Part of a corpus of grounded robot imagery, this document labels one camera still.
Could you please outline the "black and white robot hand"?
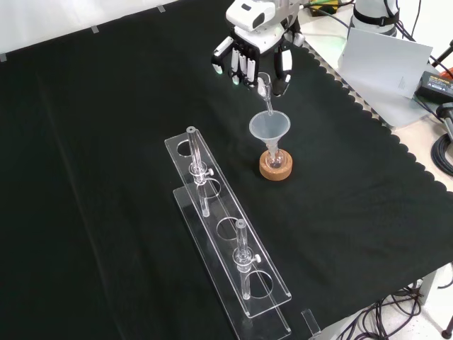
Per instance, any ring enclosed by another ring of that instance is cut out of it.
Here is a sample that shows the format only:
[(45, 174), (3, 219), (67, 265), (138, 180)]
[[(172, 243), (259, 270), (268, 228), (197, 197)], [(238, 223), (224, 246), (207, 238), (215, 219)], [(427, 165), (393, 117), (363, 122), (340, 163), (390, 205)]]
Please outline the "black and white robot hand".
[(273, 53), (275, 79), (272, 91), (274, 96), (282, 96), (292, 75), (291, 46), (300, 47), (304, 41), (296, 16), (289, 16), (275, 26), (253, 32), (235, 26), (212, 53), (211, 63), (216, 73), (223, 74), (224, 58), (231, 55), (231, 80), (235, 85), (243, 83), (251, 89), (258, 85), (261, 57)]

